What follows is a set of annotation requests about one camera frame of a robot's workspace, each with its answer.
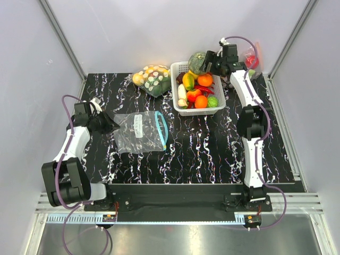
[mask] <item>white wall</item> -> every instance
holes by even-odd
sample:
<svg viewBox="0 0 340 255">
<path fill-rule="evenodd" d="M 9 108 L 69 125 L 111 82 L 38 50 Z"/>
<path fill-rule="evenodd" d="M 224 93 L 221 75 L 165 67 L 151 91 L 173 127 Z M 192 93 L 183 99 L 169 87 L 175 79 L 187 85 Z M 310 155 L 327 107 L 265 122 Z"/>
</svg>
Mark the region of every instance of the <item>white wall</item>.
<svg viewBox="0 0 340 255">
<path fill-rule="evenodd" d="M 274 77 L 308 188 L 340 251 L 340 2 L 319 1 Z"/>
<path fill-rule="evenodd" d="M 268 73 L 308 0 L 48 1 L 88 73 L 170 65 L 232 35 L 260 42 Z"/>
<path fill-rule="evenodd" d="M 65 137 L 61 96 L 77 95 L 81 81 L 38 1 L 2 0 L 0 35 L 0 247 L 22 254 L 45 189 L 41 165 Z"/>
</svg>

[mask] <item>barcode label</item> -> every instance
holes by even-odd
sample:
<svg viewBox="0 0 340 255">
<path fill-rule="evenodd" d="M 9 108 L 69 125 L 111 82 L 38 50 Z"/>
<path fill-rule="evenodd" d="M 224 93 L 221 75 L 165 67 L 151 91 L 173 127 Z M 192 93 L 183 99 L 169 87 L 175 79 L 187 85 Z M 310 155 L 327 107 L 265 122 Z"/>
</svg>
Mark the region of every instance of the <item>barcode label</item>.
<svg viewBox="0 0 340 255">
<path fill-rule="evenodd" d="M 143 119 L 141 114 L 137 114 L 134 116 L 133 122 L 134 134 L 136 138 L 143 137 Z"/>
</svg>

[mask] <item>orange fruit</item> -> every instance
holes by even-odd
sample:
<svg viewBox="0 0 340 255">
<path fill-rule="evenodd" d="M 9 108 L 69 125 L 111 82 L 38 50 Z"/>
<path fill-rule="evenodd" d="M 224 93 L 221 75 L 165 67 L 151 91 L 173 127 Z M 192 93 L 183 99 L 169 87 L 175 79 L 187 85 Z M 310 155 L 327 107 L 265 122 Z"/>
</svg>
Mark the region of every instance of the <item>orange fruit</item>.
<svg viewBox="0 0 340 255">
<path fill-rule="evenodd" d="M 195 101 L 195 108 L 200 109 L 200 108 L 207 108 L 208 106 L 208 98 L 205 96 L 198 96 Z"/>
<path fill-rule="evenodd" d="M 203 74 L 203 75 L 199 75 L 198 78 L 197 78 L 197 82 L 201 86 L 209 87 L 209 86 L 212 85 L 214 80 L 213 80 L 213 77 L 209 73 L 206 73 L 206 74 Z"/>
</svg>

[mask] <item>black marble table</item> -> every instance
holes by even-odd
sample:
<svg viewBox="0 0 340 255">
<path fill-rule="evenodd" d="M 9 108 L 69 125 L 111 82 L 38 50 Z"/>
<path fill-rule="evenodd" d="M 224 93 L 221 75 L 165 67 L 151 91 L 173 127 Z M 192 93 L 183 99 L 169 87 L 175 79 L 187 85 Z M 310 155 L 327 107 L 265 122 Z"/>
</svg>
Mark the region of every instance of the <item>black marble table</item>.
<svg viewBox="0 0 340 255">
<path fill-rule="evenodd" d="M 239 183 L 245 170 L 244 149 L 236 132 L 242 110 L 234 89 L 225 89 L 226 107 L 215 115 L 182 117 L 173 107 L 172 93 L 158 98 L 130 83 L 127 73 L 89 74 L 83 100 L 98 97 L 103 109 L 116 113 L 160 111 L 169 129 L 167 149 L 144 154 L 118 154 L 113 134 L 94 134 L 82 164 L 91 182 L 107 183 Z M 271 107 L 264 78 L 253 81 Z M 264 142 L 263 173 L 267 182 L 292 183 L 293 173 L 276 121 Z"/>
</svg>

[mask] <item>white basket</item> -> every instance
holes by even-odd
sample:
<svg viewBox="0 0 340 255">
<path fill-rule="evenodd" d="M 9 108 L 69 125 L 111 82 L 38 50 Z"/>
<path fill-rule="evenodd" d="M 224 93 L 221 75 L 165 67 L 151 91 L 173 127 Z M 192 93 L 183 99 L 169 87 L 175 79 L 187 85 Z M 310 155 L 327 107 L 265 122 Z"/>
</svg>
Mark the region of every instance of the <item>white basket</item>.
<svg viewBox="0 0 340 255">
<path fill-rule="evenodd" d="M 193 116 L 193 115 L 209 115 L 215 114 L 218 110 L 221 110 L 225 107 L 225 96 L 223 92 L 223 87 L 221 83 L 221 79 L 219 76 L 213 75 L 214 78 L 214 89 L 212 90 L 215 94 L 209 94 L 209 96 L 215 96 L 218 100 L 218 106 L 214 108 L 203 108 L 203 109 L 180 109 L 177 102 L 179 100 L 177 91 L 178 84 L 176 82 L 177 76 L 182 72 L 188 72 L 188 62 L 176 62 L 173 63 L 170 67 L 171 73 L 171 87 L 172 87 L 172 100 L 174 102 L 174 107 L 176 111 L 178 111 L 182 116 Z"/>
</svg>

